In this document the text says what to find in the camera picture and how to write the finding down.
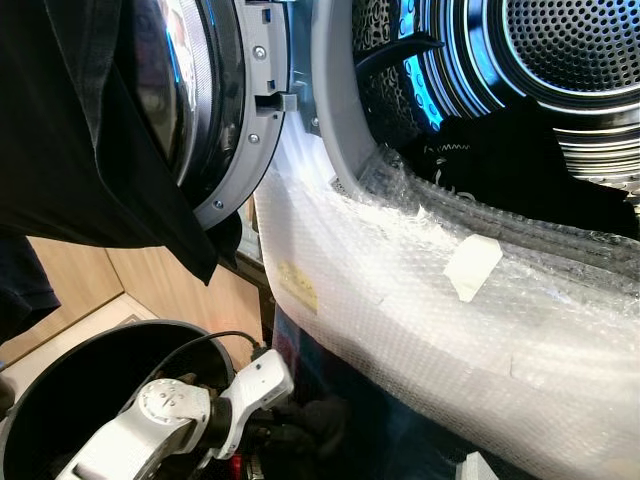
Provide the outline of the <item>black drum lifter paddle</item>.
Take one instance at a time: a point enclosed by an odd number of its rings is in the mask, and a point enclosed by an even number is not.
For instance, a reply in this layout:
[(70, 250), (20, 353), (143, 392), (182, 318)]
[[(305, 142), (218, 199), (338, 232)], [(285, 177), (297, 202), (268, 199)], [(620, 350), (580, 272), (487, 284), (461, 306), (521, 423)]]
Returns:
[(380, 70), (401, 64), (403, 60), (410, 59), (413, 55), (420, 55), (422, 52), (443, 46), (445, 46), (444, 42), (430, 36), (429, 32), (413, 32), (402, 38), (394, 38), (388, 44), (374, 47), (374, 49), (356, 52), (355, 73), (358, 78), (372, 76)]

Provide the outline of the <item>white tape piece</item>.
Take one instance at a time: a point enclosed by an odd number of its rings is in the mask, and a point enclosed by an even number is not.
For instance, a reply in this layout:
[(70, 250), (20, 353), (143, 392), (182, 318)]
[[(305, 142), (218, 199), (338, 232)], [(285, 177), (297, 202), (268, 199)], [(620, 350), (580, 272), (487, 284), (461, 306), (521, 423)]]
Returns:
[(502, 257), (497, 239), (471, 234), (454, 248), (443, 274), (460, 301), (471, 302)]

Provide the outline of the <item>black hanging garment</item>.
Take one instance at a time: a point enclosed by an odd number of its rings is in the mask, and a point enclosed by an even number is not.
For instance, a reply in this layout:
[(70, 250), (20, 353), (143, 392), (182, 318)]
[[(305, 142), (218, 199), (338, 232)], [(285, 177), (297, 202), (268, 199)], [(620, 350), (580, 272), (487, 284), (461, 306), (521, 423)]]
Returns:
[(164, 247), (209, 282), (242, 224), (202, 228), (116, 67), (124, 0), (0, 0), (0, 344), (59, 307), (31, 239)]

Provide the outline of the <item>washer door with glass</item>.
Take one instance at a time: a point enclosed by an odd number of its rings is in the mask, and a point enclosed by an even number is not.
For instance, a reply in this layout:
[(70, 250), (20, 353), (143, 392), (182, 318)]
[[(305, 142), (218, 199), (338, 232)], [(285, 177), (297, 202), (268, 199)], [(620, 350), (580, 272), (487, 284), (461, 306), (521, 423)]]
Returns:
[(287, 6), (123, 0), (122, 74), (202, 228), (259, 186), (296, 108)]

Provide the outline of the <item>black clothing with white print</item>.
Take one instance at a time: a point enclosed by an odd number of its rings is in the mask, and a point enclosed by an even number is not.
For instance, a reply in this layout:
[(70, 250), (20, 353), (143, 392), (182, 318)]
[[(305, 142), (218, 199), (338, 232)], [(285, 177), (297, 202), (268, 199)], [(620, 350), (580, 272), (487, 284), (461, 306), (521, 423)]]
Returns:
[(622, 189), (568, 173), (549, 116), (532, 99), (477, 118), (448, 116), (436, 133), (399, 152), (413, 173), (525, 218), (639, 237), (639, 219)]

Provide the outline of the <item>clear bubble wrap sheet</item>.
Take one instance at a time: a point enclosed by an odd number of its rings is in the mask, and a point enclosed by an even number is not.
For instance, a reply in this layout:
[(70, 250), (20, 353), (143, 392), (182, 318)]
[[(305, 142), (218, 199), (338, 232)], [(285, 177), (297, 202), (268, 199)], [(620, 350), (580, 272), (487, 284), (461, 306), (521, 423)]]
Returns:
[[(544, 480), (625, 480), (640, 460), (640, 243), (521, 218), (390, 165), (340, 189), (323, 138), (285, 120), (255, 201), (283, 314), (380, 396)], [(502, 260), (471, 302), (443, 269), (471, 234)]]

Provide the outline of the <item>black round laundry basket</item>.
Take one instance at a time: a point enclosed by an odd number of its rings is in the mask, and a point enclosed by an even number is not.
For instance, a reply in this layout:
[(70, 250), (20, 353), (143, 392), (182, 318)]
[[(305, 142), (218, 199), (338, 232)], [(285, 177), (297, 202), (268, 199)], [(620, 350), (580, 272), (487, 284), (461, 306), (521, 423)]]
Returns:
[(232, 358), (204, 329), (177, 321), (116, 326), (46, 367), (0, 422), (0, 480), (54, 480), (157, 364), (165, 378), (192, 372), (223, 390)]

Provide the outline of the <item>perforated steel washer drum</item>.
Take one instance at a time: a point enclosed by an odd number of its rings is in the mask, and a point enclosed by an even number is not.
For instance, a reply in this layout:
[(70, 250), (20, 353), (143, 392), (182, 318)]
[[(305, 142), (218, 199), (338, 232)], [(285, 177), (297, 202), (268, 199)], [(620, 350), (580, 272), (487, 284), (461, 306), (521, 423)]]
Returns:
[(353, 0), (357, 52), (425, 33), (438, 49), (358, 83), (376, 141), (539, 102), (568, 172), (640, 197), (640, 0)]

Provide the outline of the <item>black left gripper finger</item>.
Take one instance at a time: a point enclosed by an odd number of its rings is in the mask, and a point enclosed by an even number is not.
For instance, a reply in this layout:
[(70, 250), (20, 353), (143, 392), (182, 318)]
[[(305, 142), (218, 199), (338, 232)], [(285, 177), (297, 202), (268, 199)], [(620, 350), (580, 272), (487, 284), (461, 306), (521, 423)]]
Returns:
[(298, 421), (305, 428), (344, 428), (347, 419), (347, 402), (335, 396), (314, 399), (298, 411)]
[(338, 451), (344, 435), (343, 425), (329, 425), (320, 429), (296, 426), (294, 429), (298, 434), (294, 452), (303, 456), (333, 456)]

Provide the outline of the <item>grey rubber door seal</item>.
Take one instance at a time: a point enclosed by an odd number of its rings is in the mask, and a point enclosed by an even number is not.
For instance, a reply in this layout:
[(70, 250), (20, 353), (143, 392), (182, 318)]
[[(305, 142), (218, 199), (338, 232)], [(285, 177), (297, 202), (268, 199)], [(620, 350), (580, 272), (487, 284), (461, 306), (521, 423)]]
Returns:
[(352, 49), (353, 0), (314, 0), (311, 67), (319, 131), (340, 189), (358, 201), (387, 192), (390, 165), (398, 159), (372, 137), (358, 95)]

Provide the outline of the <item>front-loading washing machine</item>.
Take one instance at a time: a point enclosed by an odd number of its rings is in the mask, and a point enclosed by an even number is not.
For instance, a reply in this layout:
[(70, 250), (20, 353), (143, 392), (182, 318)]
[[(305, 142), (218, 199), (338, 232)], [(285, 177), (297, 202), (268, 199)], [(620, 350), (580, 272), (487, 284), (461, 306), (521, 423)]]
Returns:
[[(285, 120), (301, 120), (308, 132), (320, 136), (311, 67), (314, 0), (296, 0), (287, 10), (291, 14), (291, 54), (306, 74), (307, 84), (300, 111)], [(297, 372), (294, 394), (298, 401), (335, 396), (348, 404), (346, 433), (333, 460), (321, 462), (321, 476), (335, 480), (454, 480), (458, 463), (467, 454), (480, 452), (500, 477), (534, 477), (516, 474), (506, 463), (493, 465), (483, 451), (466, 451), (465, 443), (443, 428), (412, 420), (403, 404), (375, 393), (370, 381), (300, 332), (280, 307), (275, 339)]]

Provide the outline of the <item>wooden cabinet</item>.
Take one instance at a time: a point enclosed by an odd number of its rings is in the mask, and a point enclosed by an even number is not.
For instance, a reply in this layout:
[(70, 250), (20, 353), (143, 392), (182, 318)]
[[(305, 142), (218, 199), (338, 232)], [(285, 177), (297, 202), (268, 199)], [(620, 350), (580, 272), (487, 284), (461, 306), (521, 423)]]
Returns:
[(160, 319), (195, 324), (207, 332), (246, 332), (262, 343), (269, 338), (262, 332), (260, 289), (233, 271), (218, 268), (204, 284), (163, 247), (105, 250), (42, 238), (31, 243), (61, 306), (1, 344), (0, 364), (28, 355), (122, 294)]

